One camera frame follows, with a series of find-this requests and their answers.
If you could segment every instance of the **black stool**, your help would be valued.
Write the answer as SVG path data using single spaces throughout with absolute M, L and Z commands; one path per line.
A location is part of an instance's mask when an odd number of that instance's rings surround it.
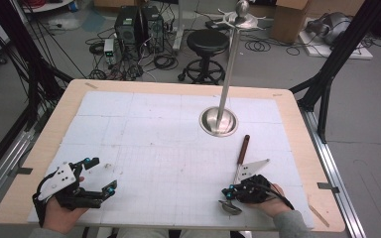
M 218 62 L 211 60 L 210 58 L 223 53 L 228 49 L 228 37 L 212 29 L 197 30 L 190 33 L 187 43 L 190 49 L 196 52 L 201 59 L 191 61 L 184 71 L 179 74 L 179 81 L 185 80 L 186 75 L 192 80 L 192 84 L 214 83 L 218 85 L 220 80 L 224 80 L 224 68 L 222 68 Z M 196 63 L 198 63 L 198 67 L 192 67 L 192 65 Z M 210 63 L 215 64 L 217 69 L 210 70 Z M 198 72 L 197 77 L 191 75 L 190 72 Z M 220 76 L 215 78 L 212 75 L 214 73 L 219 73 Z

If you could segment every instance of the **grid paper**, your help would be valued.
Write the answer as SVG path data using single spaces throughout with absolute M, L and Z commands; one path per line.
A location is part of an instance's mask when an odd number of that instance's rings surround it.
M 87 190 L 114 179 L 116 194 L 79 222 L 107 226 L 275 229 L 262 211 L 233 201 L 243 212 L 230 216 L 218 202 L 233 183 L 243 138 L 250 135 L 244 163 L 270 159 L 258 174 L 279 184 L 308 227 L 314 222 L 276 102 L 228 98 L 237 131 L 218 138 L 199 126 L 199 115 L 219 96 L 88 92 L 47 174 L 65 162 L 98 157 L 83 171 Z M 37 222 L 33 209 L 29 221 Z

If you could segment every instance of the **gray sleeve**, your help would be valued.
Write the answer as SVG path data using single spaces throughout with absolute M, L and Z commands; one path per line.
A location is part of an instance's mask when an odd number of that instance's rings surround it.
M 308 229 L 302 214 L 297 210 L 283 212 L 275 216 L 274 224 L 280 233 L 280 238 L 316 237 Z
M 66 236 L 56 231 L 35 228 L 29 238 L 66 238 Z

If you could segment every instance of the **human hand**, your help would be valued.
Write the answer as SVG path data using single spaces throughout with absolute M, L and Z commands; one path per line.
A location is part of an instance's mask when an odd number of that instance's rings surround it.
M 49 199 L 46 206 L 45 222 L 43 228 L 67 234 L 75 225 L 79 217 L 87 211 L 88 208 L 77 208 L 73 211 L 61 207 L 55 197 Z
M 281 194 L 282 196 L 284 196 L 283 189 L 277 184 L 272 184 L 271 188 L 279 194 Z M 267 215 L 271 216 L 272 218 L 274 218 L 276 215 L 282 212 L 292 210 L 289 206 L 286 205 L 286 203 L 284 203 L 283 200 L 275 196 L 269 196 L 264 202 L 252 204 L 252 206 L 263 210 Z

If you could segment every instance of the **electrical device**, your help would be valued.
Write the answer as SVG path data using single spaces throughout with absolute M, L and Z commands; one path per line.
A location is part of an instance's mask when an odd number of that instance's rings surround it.
M 116 49 L 114 45 L 114 39 L 104 40 L 104 58 L 108 65 L 116 64 Z
M 122 6 L 114 24 L 122 57 L 127 60 L 137 60 L 138 51 L 143 43 L 141 17 L 137 6 Z
M 144 39 L 150 52 L 164 51 L 164 19 L 156 6 L 141 8 L 143 16 Z

